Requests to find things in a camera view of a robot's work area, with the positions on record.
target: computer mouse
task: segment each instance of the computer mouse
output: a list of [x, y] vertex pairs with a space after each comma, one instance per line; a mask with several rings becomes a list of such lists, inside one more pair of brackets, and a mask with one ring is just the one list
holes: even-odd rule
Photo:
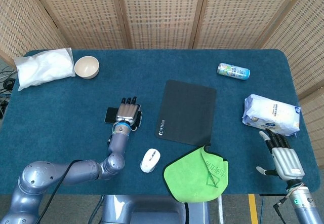
[[149, 149], [141, 161], [141, 170], [149, 173], [154, 170], [157, 162], [160, 160], [160, 152], [156, 149]]

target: robotic hand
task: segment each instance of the robotic hand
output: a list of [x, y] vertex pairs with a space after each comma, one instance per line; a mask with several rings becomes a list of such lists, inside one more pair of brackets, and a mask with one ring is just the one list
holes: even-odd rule
[[[140, 126], [140, 105], [136, 97], [122, 99], [115, 117], [108, 157], [102, 162], [75, 160], [71, 164], [33, 162], [28, 164], [18, 179], [12, 194], [11, 206], [0, 224], [38, 224], [59, 185], [73, 185], [90, 180], [109, 180], [125, 166], [124, 153], [131, 130]], [[39, 205], [47, 189], [57, 184], [45, 210], [39, 216]]]
[[287, 195], [273, 206], [275, 211], [283, 223], [285, 223], [278, 208], [287, 198], [290, 198], [300, 224], [322, 224], [318, 209], [309, 189], [301, 181], [305, 176], [305, 172], [296, 152], [291, 149], [284, 136], [273, 133], [269, 129], [266, 129], [266, 131], [269, 136], [262, 131], [259, 133], [272, 154], [275, 169], [265, 170], [259, 166], [256, 168], [263, 175], [278, 176], [287, 183]]

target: black mouse pad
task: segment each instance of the black mouse pad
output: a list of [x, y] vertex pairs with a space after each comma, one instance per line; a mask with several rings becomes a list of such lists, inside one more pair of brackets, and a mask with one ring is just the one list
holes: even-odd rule
[[155, 135], [191, 145], [210, 145], [216, 90], [169, 80], [166, 83]]

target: table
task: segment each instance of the table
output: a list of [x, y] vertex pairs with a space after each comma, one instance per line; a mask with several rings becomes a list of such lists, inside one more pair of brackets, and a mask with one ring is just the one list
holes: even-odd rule
[[[90, 55], [100, 62], [91, 79], [65, 78], [20, 92], [13, 90], [0, 133], [0, 194], [12, 192], [24, 167], [33, 161], [69, 163], [74, 159], [106, 158], [112, 125], [104, 123], [108, 107], [118, 107], [123, 97], [137, 96], [143, 119], [132, 132], [125, 153], [124, 170], [110, 181], [63, 186], [64, 194], [167, 195], [162, 178], [164, 166], [194, 146], [154, 136], [159, 107], [167, 80], [174, 79], [217, 90], [210, 151], [229, 162], [225, 194], [278, 194], [286, 184], [263, 176], [257, 165], [274, 164], [259, 130], [244, 125], [244, 99], [257, 94], [297, 105], [285, 55], [279, 50], [73, 50], [74, 60]], [[241, 81], [216, 74], [219, 63], [249, 68], [250, 78]], [[319, 172], [304, 120], [297, 138], [289, 137], [305, 170], [311, 191], [319, 187]], [[149, 148], [161, 153], [149, 174], [140, 162]]]

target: green cloth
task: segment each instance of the green cloth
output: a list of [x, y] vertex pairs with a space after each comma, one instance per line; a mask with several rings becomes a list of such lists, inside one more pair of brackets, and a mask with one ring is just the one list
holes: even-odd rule
[[163, 177], [180, 202], [203, 202], [220, 196], [228, 185], [228, 162], [200, 147], [170, 163]]

